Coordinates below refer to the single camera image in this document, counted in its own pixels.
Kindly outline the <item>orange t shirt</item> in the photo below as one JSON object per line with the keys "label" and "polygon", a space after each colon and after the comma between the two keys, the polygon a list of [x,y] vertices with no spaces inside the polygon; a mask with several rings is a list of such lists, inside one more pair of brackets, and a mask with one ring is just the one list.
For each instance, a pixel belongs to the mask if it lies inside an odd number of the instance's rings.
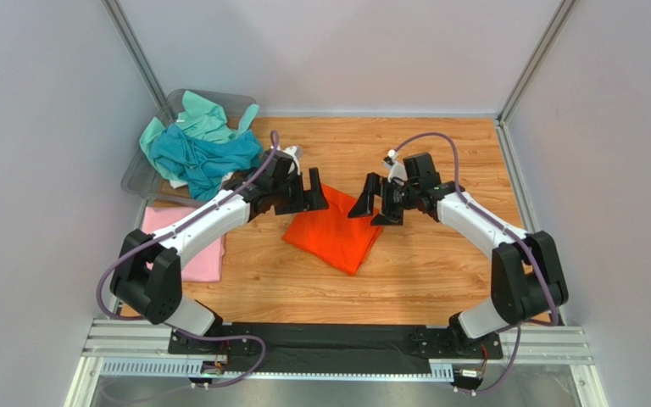
{"label": "orange t shirt", "polygon": [[328,209],[299,213],[282,240],[353,276],[383,232],[369,218],[348,218],[356,198],[324,185]]}

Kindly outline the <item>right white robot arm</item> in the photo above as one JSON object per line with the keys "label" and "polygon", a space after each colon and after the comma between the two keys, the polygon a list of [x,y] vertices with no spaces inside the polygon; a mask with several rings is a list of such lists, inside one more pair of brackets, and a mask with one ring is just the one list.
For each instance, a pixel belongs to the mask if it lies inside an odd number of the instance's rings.
{"label": "right white robot arm", "polygon": [[348,217],[368,218],[373,226],[400,226],[417,209],[448,226],[479,248],[491,262],[489,297],[452,315],[446,344],[470,356],[496,334],[556,312],[569,299],[554,238],[545,231],[514,228],[477,203],[456,181],[442,181],[429,153],[384,159],[389,173],[369,173]]}

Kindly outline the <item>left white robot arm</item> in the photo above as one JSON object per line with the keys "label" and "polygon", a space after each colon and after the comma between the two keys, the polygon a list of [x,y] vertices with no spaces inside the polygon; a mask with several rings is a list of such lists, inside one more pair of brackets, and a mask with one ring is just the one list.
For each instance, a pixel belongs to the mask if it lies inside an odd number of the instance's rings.
{"label": "left white robot arm", "polygon": [[125,236],[108,268],[109,291],[153,325],[213,342],[221,317],[183,293],[181,274],[198,254],[261,214],[291,215],[328,209],[318,168],[302,172],[295,157],[269,150],[258,168],[238,171],[223,190],[194,212],[155,232]]}

